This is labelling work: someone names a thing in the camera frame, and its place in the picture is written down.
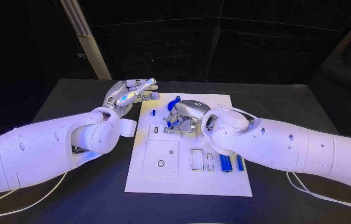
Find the white casing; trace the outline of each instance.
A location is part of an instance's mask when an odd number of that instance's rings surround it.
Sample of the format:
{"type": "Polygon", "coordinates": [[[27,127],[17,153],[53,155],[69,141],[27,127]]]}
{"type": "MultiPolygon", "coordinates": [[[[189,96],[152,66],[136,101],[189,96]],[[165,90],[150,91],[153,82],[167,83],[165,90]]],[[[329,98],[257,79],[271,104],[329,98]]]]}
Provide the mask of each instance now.
{"type": "Polygon", "coordinates": [[[108,153],[136,121],[98,107],[89,113],[26,125],[0,136],[0,192],[48,181],[108,153]],[[104,121],[102,113],[110,114],[104,121]],[[72,145],[87,151],[72,154],[72,145]]]}
{"type": "Polygon", "coordinates": [[[241,113],[221,105],[206,112],[201,130],[222,155],[235,152],[266,167],[315,174],[351,185],[349,138],[269,119],[248,123],[241,113]],[[205,123],[211,115],[218,119],[208,131],[205,123]]]}

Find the white board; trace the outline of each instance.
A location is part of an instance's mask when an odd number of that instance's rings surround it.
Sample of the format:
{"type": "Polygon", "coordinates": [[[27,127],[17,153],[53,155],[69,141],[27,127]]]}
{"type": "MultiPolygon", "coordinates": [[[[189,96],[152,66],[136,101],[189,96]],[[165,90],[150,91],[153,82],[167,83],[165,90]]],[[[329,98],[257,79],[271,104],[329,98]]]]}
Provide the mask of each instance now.
{"type": "Polygon", "coordinates": [[[232,172],[224,173],[219,154],[202,140],[199,129],[191,134],[163,132],[166,127],[163,118],[169,114],[167,103],[176,96],[180,96],[182,100],[204,102],[211,108],[218,104],[231,106],[228,95],[212,94],[160,93],[159,100],[143,102],[124,191],[251,197],[244,159],[245,170],[238,170],[234,155],[232,172]]]}

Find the table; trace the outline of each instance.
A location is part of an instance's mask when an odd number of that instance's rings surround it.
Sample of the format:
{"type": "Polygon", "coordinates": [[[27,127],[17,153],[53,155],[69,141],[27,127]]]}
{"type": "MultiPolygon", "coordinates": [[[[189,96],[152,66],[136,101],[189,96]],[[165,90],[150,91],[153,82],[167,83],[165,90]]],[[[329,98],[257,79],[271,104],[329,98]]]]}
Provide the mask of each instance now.
{"type": "MultiPolygon", "coordinates": [[[[101,106],[115,81],[59,80],[33,122],[91,111],[101,106]]],[[[159,82],[159,92],[228,94],[232,106],[253,115],[336,134],[306,85],[159,82]]],[[[140,104],[126,115],[137,120],[140,104]]],[[[351,209],[296,190],[282,171],[247,161],[253,197],[124,193],[133,138],[68,172],[49,197],[29,210],[0,217],[0,223],[351,223],[351,209]]],[[[30,205],[61,177],[17,190],[1,201],[0,213],[30,205]]],[[[306,187],[351,201],[351,188],[300,174],[306,187]]]]}

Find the blue object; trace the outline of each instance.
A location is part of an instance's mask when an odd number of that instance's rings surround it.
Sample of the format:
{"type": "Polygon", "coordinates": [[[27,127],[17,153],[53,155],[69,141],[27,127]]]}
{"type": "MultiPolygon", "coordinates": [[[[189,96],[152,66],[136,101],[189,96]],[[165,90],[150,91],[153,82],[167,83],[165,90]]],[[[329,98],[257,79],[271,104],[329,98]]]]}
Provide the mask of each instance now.
{"type": "Polygon", "coordinates": [[[221,159],[221,171],[231,172],[232,167],[231,167],[230,157],[219,154],[219,159],[221,159]]]}
{"type": "Polygon", "coordinates": [[[238,159],[238,166],[240,166],[240,171],[244,170],[244,165],[243,165],[243,158],[240,155],[237,155],[237,159],[238,159]]]}
{"type": "Polygon", "coordinates": [[[167,110],[169,111],[172,110],[172,108],[173,108],[173,106],[175,106],[175,104],[178,102],[180,102],[180,97],[179,96],[176,96],[175,100],[167,104],[167,110]]]}

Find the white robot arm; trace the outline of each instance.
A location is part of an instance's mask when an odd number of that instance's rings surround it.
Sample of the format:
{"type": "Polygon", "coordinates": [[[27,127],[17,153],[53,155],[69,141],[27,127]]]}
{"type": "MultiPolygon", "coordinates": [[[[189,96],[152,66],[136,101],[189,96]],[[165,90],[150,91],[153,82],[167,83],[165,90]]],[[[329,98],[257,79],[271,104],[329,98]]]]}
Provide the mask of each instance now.
{"type": "Polygon", "coordinates": [[[211,109],[192,100],[175,104],[169,125],[173,119],[180,124],[170,131],[192,132],[201,125],[204,139],[219,154],[237,153],[266,167],[351,185],[351,138],[269,119],[248,121],[237,109],[221,105],[211,109]]]}
{"type": "Polygon", "coordinates": [[[156,80],[118,81],[102,107],[26,125],[0,136],[0,192],[39,184],[107,154],[136,121],[121,119],[133,102],[157,100],[156,80]]]}

